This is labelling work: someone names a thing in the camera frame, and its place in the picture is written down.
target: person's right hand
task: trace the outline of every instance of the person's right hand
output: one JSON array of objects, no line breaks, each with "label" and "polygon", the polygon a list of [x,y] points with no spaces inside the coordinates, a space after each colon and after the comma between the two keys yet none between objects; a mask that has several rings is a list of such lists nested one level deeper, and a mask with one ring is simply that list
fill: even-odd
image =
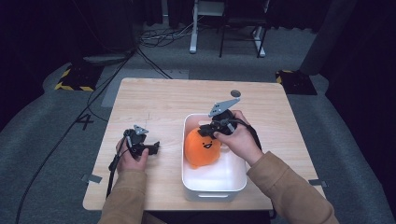
[{"label": "person's right hand", "polygon": [[[247,125],[249,125],[247,119],[244,117],[241,111],[232,110],[232,112],[236,119],[241,119]],[[219,139],[221,143],[227,145],[230,150],[235,153],[235,155],[247,161],[250,166],[258,161],[262,155],[264,155],[259,147],[257,147],[250,131],[242,124],[238,123],[235,132],[230,135],[214,132],[214,136]]]}]

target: white container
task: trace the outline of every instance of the white container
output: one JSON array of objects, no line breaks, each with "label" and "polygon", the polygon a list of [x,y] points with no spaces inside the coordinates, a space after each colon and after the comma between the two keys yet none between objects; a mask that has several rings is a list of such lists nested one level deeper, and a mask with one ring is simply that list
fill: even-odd
[{"label": "white container", "polygon": [[246,162],[224,144],[217,161],[197,169],[191,168],[184,155],[187,134],[211,120],[207,114],[191,114],[184,121],[181,162],[184,193],[186,199],[193,202],[230,202],[248,182]]}]

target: tan sleeve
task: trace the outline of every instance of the tan sleeve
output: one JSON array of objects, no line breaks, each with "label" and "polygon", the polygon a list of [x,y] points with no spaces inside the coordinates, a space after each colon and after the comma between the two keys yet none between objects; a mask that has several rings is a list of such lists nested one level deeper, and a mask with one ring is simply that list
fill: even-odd
[{"label": "tan sleeve", "polygon": [[102,209],[100,224],[140,224],[143,216],[147,175],[139,171],[124,171],[108,195]]},{"label": "tan sleeve", "polygon": [[332,205],[273,153],[265,153],[247,175],[289,223],[338,223]]}]

